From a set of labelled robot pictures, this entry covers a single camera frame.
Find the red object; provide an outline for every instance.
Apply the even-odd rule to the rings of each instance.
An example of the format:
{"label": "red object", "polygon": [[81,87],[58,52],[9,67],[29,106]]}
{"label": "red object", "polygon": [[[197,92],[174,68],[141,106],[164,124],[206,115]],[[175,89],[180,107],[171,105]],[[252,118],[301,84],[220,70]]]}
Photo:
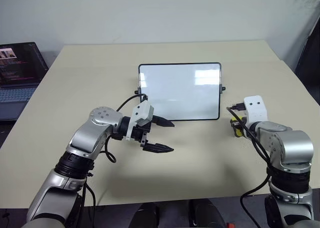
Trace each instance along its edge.
{"label": "red object", "polygon": [[236,228],[235,224],[227,223],[226,228]]}

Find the laptop keyboard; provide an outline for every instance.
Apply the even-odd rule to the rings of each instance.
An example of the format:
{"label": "laptop keyboard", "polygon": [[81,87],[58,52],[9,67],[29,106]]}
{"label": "laptop keyboard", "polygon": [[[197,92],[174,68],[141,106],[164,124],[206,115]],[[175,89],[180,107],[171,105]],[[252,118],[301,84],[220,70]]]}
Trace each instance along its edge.
{"label": "laptop keyboard", "polygon": [[25,102],[28,101],[35,91],[33,88],[1,89],[0,102]]}

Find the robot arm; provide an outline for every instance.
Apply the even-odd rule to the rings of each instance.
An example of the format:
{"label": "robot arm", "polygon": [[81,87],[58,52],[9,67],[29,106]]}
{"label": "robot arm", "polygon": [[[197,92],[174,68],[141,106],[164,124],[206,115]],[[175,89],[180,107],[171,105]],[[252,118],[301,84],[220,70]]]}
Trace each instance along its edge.
{"label": "robot arm", "polygon": [[[241,121],[269,152],[267,173],[271,176],[271,195],[265,199],[268,225],[271,228],[312,227],[314,219],[312,189],[309,186],[313,144],[303,131],[268,121],[266,107],[260,96],[246,97],[232,110],[244,110]],[[232,119],[236,136],[253,140],[238,120]]]}
{"label": "robot arm", "polygon": [[27,213],[27,224],[32,227],[64,227],[73,209],[78,210],[78,191],[84,186],[89,170],[94,168],[94,160],[105,145],[107,137],[122,140],[135,139],[143,150],[162,153],[173,151],[162,144],[149,144],[147,133],[151,122],[173,127],[164,118],[153,116],[154,108],[147,100],[133,109],[132,117],[109,107],[94,109],[88,120],[75,132],[65,153],[52,169],[35,196]]}

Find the cable connector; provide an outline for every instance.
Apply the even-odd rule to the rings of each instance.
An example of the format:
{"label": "cable connector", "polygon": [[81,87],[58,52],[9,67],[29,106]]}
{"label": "cable connector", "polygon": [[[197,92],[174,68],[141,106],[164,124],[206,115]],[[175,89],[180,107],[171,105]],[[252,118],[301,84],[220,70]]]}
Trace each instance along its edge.
{"label": "cable connector", "polygon": [[233,105],[231,107],[232,110],[235,110],[235,111],[244,111],[246,109],[246,106],[245,104],[242,102],[242,103],[237,103],[236,105]]}

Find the table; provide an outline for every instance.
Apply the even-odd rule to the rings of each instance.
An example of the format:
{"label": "table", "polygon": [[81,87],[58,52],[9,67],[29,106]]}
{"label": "table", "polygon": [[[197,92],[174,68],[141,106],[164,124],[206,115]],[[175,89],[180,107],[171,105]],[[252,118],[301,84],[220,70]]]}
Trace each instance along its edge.
{"label": "table", "polygon": [[[315,148],[310,185],[319,188],[319,106],[266,42],[67,45],[0,149],[0,208],[29,207],[90,111],[102,105],[116,109],[133,95],[140,63],[210,61],[222,64],[227,88],[219,120],[152,126],[149,141],[174,148],[166,154],[110,140],[117,163],[100,155],[88,179],[97,204],[238,196],[254,188],[265,178],[266,165],[248,140],[234,137],[225,110],[251,95],[263,97],[271,121],[310,136]],[[130,116],[138,102],[122,113]],[[264,187],[257,194],[268,192]]]}

